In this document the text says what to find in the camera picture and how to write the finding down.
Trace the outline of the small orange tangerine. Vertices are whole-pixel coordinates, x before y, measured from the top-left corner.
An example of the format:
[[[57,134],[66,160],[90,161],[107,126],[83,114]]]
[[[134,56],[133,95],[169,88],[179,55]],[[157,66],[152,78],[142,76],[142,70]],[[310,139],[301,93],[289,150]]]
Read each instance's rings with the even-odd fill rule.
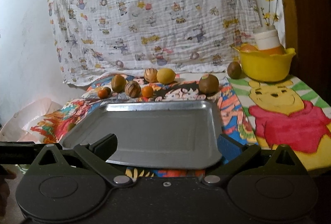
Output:
[[[153,87],[145,86],[141,89],[141,94],[144,98],[151,98],[154,94]]]
[[[106,98],[108,98],[108,96],[109,96],[109,93],[106,89],[103,88],[103,89],[98,91],[98,97],[100,99],[106,99]]]

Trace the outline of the tiny brown fruit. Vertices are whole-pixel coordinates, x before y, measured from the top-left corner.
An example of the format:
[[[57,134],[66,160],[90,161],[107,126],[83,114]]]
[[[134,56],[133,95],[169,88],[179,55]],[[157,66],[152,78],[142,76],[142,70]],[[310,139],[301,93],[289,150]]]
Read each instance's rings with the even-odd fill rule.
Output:
[[[109,87],[104,87],[103,89],[106,90],[108,94],[111,94],[112,92],[112,90]]]

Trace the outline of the brown kiwi with sticker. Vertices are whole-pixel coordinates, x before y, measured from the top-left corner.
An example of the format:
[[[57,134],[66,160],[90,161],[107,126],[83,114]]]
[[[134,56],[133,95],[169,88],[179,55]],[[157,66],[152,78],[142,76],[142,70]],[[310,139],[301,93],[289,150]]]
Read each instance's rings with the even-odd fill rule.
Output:
[[[204,74],[199,80],[199,91],[203,94],[216,93],[219,90],[219,80],[215,75]]]

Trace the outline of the striped pepino melon front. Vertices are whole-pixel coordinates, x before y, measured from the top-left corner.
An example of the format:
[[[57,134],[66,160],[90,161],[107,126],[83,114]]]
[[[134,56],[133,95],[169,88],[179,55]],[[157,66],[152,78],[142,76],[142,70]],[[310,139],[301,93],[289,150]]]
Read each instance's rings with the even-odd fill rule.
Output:
[[[141,86],[136,81],[129,81],[125,85],[125,94],[130,98],[137,98],[140,96]]]

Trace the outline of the striped pepino melon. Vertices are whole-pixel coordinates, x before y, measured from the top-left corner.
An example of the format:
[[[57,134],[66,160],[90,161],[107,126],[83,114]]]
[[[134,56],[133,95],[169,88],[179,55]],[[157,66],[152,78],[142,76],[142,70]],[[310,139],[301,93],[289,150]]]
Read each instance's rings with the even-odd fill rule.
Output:
[[[137,98],[140,96],[141,86],[136,81],[129,81],[125,85],[125,94],[130,98]]]
[[[157,69],[147,68],[144,70],[144,79],[149,83],[156,83],[157,80]]]

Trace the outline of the small brown kiwi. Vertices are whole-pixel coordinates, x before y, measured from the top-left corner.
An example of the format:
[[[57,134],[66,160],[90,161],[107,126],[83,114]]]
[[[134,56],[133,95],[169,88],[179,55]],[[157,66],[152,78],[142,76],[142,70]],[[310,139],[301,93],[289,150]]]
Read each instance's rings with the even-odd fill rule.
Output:
[[[237,61],[233,61],[227,67],[227,74],[231,79],[239,79],[242,74],[242,69]]]

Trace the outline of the yellow lemon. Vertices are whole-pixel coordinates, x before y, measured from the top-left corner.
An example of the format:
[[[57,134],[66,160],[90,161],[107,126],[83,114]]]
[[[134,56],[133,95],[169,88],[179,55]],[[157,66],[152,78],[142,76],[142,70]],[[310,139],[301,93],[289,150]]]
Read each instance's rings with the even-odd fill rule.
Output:
[[[162,68],[157,72],[157,81],[161,84],[170,84],[175,80],[176,73],[170,68]]]

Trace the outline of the colourful anime drawing mat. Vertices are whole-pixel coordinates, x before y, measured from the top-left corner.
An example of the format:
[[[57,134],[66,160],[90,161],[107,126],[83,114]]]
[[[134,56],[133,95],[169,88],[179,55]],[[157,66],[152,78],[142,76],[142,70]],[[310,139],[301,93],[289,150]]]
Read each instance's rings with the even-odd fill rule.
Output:
[[[98,97],[99,91],[110,87],[110,80],[113,77],[113,75],[108,75],[103,79],[99,79],[80,98],[71,100],[59,109],[48,112],[34,120],[28,130],[41,143],[56,143],[64,138],[71,128],[103,104],[210,100],[217,104],[221,116],[223,134],[228,135],[240,144],[257,142],[239,98],[227,79],[220,81],[218,93],[207,96],[200,92],[198,81],[184,80],[183,82],[162,85],[159,82],[149,83],[142,77],[125,75],[124,77],[127,81],[136,81],[143,88],[151,87],[154,91],[153,96],[149,98],[143,96],[131,98],[126,96],[125,93],[112,93],[109,98],[100,99]]]

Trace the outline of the silver metal tray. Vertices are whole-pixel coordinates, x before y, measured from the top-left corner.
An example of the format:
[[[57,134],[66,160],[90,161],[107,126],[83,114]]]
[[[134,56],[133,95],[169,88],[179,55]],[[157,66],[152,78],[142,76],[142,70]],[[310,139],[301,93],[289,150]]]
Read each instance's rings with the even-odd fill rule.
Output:
[[[156,169],[200,170],[217,163],[221,120],[208,101],[102,105],[60,141],[63,147],[92,144],[108,134],[118,139],[108,162]]]

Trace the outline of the yellow plastic bowl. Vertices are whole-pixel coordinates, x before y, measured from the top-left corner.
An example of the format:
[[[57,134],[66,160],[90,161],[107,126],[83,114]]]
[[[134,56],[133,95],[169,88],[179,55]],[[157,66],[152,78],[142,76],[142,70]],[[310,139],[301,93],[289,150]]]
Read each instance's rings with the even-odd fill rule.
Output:
[[[284,80],[291,68],[294,48],[287,48],[284,54],[268,55],[263,52],[244,52],[233,47],[240,55],[243,72],[251,79],[260,82],[279,82]]]

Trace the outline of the orange fruit in bowl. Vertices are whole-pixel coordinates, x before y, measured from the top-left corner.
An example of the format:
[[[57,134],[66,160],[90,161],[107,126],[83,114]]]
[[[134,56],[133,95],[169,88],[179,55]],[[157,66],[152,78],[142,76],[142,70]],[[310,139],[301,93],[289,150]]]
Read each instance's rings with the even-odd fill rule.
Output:
[[[258,48],[249,43],[243,43],[240,47],[240,52],[256,52],[256,51],[258,51]]]

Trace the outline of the white and orange bottle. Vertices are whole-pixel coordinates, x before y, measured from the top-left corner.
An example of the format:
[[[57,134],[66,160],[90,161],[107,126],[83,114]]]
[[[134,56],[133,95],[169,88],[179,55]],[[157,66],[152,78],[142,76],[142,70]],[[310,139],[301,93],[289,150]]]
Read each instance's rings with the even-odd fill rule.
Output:
[[[284,47],[280,43],[274,25],[256,28],[253,30],[253,35],[259,51],[268,55],[284,54]]]

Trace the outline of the white cartoon print cloth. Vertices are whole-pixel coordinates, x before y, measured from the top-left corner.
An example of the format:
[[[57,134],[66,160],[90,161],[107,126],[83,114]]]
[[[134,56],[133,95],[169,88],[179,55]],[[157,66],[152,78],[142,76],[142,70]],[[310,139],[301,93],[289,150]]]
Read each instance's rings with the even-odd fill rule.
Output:
[[[86,86],[104,74],[221,72],[252,43],[255,0],[48,0],[63,81]]]

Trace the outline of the yellow artificial flowers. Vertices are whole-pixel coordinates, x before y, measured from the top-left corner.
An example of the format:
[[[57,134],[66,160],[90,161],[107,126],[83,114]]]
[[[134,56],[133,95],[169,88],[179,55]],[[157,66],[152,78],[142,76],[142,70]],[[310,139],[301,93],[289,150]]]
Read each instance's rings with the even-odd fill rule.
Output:
[[[265,0],[266,8],[261,7],[263,21],[266,26],[275,25],[279,21],[278,4],[279,0]]]

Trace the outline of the wooden door frame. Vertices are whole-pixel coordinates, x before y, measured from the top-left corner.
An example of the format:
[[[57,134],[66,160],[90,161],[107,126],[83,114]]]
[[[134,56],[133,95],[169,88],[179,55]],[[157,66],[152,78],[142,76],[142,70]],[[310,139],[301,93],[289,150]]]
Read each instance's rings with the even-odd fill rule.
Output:
[[[306,0],[282,0],[285,23],[285,44],[296,50],[291,73],[300,79],[308,73],[309,30],[305,18]]]

